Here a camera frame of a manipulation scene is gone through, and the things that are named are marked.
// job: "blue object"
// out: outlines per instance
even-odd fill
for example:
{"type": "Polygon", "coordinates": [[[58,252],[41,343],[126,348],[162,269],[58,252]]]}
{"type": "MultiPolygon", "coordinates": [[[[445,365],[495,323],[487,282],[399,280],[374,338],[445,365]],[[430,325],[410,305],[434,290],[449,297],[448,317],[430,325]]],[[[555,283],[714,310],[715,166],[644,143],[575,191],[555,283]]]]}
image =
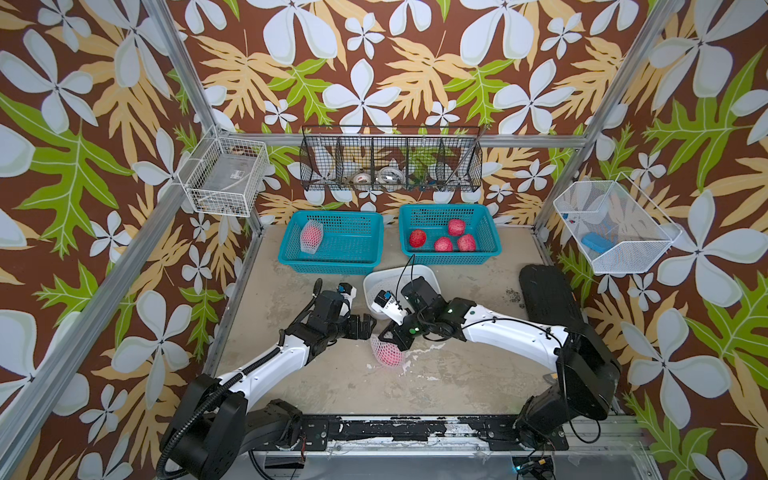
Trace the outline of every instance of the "blue object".
{"type": "Polygon", "coordinates": [[[368,275],[384,248],[384,219],[373,212],[299,210],[288,223],[277,260],[298,273],[368,275]],[[301,229],[310,220],[323,224],[323,241],[312,255],[300,249],[301,229]]]}
{"type": "Polygon", "coordinates": [[[414,262],[422,265],[479,265],[502,252],[496,225],[484,205],[403,205],[400,207],[399,224],[402,252],[409,257],[415,253],[414,262]],[[475,238],[475,252],[460,252],[456,243],[460,236],[448,235],[448,221],[454,218],[464,220],[466,228],[463,234],[469,233],[475,238]],[[424,230],[427,234],[423,247],[414,248],[408,242],[414,230],[424,230]],[[435,252],[435,241],[440,237],[451,239],[453,252],[435,252]]]}
{"type": "Polygon", "coordinates": [[[598,253],[605,253],[616,245],[615,243],[596,234],[595,232],[590,232],[584,235],[581,238],[581,242],[585,247],[591,248],[598,253]]]}

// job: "gray floor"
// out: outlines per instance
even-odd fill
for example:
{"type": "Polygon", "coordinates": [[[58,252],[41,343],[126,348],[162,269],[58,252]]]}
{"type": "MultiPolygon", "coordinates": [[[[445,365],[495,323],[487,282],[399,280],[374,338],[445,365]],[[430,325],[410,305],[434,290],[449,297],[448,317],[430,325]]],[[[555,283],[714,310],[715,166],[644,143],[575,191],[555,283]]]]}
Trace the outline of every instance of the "gray floor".
{"type": "MultiPolygon", "coordinates": [[[[218,374],[228,372],[271,347],[278,329],[306,305],[318,275],[303,275],[277,261],[285,227],[266,229],[253,272],[237,311],[218,374]]],[[[518,275],[541,257],[525,228],[501,228],[502,254],[483,265],[437,265],[446,299],[460,296],[488,308],[527,318],[518,275]]],[[[377,270],[405,265],[396,227],[385,229],[377,270]]],[[[323,289],[340,281],[356,286],[353,313],[368,313],[363,276],[321,275],[323,289]]],[[[380,321],[376,332],[386,323],[380,321]]],[[[341,339],[308,366],[284,379],[258,407],[280,398],[305,413],[337,414],[504,414],[520,411],[525,400],[547,389],[548,371],[536,362],[493,346],[417,339],[400,369],[380,366],[369,342],[341,339]]]]}

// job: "black rubber pad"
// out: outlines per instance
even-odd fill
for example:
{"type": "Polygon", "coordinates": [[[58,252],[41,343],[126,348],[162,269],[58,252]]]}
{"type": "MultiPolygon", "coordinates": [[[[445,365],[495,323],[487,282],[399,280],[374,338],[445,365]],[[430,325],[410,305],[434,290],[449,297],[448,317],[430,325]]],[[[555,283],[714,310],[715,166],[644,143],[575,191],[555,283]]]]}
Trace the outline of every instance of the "black rubber pad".
{"type": "Polygon", "coordinates": [[[520,287],[532,322],[563,326],[584,322],[571,285],[556,266],[524,266],[520,271],[520,287]]]}

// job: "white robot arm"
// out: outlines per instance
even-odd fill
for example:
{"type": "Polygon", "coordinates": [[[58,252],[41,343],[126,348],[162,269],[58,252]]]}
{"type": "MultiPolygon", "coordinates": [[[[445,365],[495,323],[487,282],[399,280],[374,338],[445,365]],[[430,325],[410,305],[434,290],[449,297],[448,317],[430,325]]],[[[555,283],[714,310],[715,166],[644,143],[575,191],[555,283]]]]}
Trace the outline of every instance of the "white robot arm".
{"type": "MultiPolygon", "coordinates": [[[[372,304],[372,309],[374,312],[387,315],[398,326],[402,326],[406,321],[406,317],[410,315],[410,312],[404,310],[398,304],[396,296],[391,292],[382,291],[372,304]]],[[[409,330],[414,330],[412,335],[415,335],[424,328],[429,328],[429,326],[411,325],[409,330]]],[[[568,337],[563,326],[547,326],[523,319],[516,319],[496,313],[482,305],[473,306],[463,316],[461,328],[464,339],[469,342],[487,343],[509,352],[523,355],[546,366],[552,372],[557,372],[557,366],[555,365],[558,360],[558,356],[555,353],[556,349],[565,343],[565,339],[568,337]],[[493,319],[511,321],[494,321],[493,319]]],[[[379,339],[401,346],[398,342],[393,342],[389,336],[380,336],[379,339]]]]}
{"type": "MultiPolygon", "coordinates": [[[[321,286],[318,280],[312,300],[285,330],[280,330],[280,340],[272,349],[218,378],[201,375],[187,387],[161,439],[159,480],[187,473],[217,480],[242,452],[264,445],[296,447],[300,410],[282,400],[273,400],[262,410],[249,410],[280,380],[311,362],[326,347],[342,338],[368,339],[376,325],[370,315],[361,319],[350,314],[354,287],[341,283],[335,291],[320,292],[321,286]],[[183,468],[167,472],[169,459],[183,468]]],[[[502,315],[471,300],[446,302],[423,277],[407,283],[402,295],[413,312],[403,309],[391,292],[382,291],[376,297],[373,309],[392,319],[380,340],[394,343],[400,350],[409,349],[414,338],[429,334],[487,343],[526,356],[559,374],[559,383],[531,397],[510,426],[521,444],[537,448],[546,435],[577,415],[606,418],[621,370],[589,325],[549,326],[502,315]]]]}

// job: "white wire basket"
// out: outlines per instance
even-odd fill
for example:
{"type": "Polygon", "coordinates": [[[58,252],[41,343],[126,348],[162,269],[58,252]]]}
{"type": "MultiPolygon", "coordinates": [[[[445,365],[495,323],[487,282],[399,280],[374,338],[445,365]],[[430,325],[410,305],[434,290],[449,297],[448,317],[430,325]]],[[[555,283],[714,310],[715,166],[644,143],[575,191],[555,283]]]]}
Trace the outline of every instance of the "white wire basket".
{"type": "Polygon", "coordinates": [[[626,175],[574,182],[554,208],[596,274],[645,273],[682,233],[626,175]]]}
{"type": "Polygon", "coordinates": [[[184,191],[196,212],[250,216],[269,159],[260,141],[214,138],[196,161],[184,191]]]}

